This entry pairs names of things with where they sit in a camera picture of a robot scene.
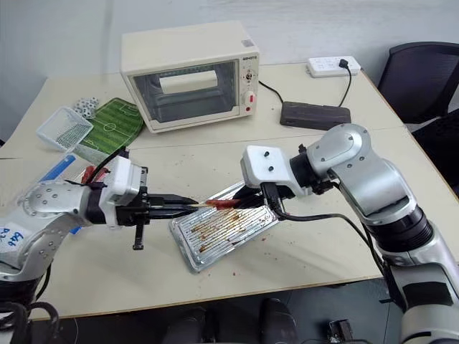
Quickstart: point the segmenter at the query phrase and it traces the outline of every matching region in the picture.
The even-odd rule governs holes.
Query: baking tray
[[[232,199],[244,186],[237,183],[210,199]],[[267,206],[256,209],[202,208],[174,219],[169,228],[193,272],[206,269],[279,221]]]

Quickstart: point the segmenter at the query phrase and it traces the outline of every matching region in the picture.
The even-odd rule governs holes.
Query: white table
[[[278,88],[286,100],[319,104],[339,100],[344,80],[312,80],[306,74],[299,77],[301,70],[303,66],[296,64],[267,66],[261,69],[260,76]],[[33,117],[41,115],[38,109],[49,113],[74,98],[100,97],[103,92],[106,92],[103,101],[115,96],[128,99],[117,76],[107,78],[111,80],[108,88],[97,80],[98,77],[48,80],[12,142],[41,123],[44,118]],[[401,170],[420,206],[438,225],[453,254],[459,257],[454,225],[459,221],[456,197],[368,79],[360,74],[355,80],[347,105],[353,121],[368,127],[376,152]],[[246,145],[276,145],[293,156],[300,143],[310,145],[321,137],[322,132],[317,130],[276,124],[279,107],[277,98],[261,89],[256,116],[166,135],[152,136],[143,131],[131,145],[131,158],[149,167],[151,192],[204,200],[241,180],[239,159]],[[33,156],[10,143],[3,152],[3,157],[16,154],[19,158],[0,161],[0,195],[12,195],[21,180],[32,180],[34,171],[30,166],[41,166],[43,161],[55,159],[55,154],[47,153],[35,137],[30,140],[34,144]],[[341,212],[356,221],[343,197],[334,190],[322,196],[291,200],[286,206],[293,214]],[[140,252],[131,249],[134,230],[131,227],[110,231],[105,226],[96,226],[68,236],[55,257],[43,300],[51,302],[62,316],[96,315],[379,275],[368,249],[340,219],[307,224],[284,221],[200,274],[189,272],[169,233],[167,221],[155,221],[146,227],[145,249]]]

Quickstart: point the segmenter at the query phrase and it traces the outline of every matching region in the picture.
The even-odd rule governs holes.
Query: wire basket
[[[63,106],[37,129],[37,135],[61,151],[71,151],[92,129],[81,115]]]

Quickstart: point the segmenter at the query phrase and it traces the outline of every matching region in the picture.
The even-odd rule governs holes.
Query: toaster oven
[[[253,115],[258,48],[238,21],[123,35],[121,74],[152,133]]]

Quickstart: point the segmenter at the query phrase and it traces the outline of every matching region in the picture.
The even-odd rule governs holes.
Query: power strip
[[[352,56],[312,57],[306,62],[306,68],[311,77],[338,77],[348,75],[345,68],[339,67],[340,59],[348,62],[352,75],[357,75],[360,64]]]

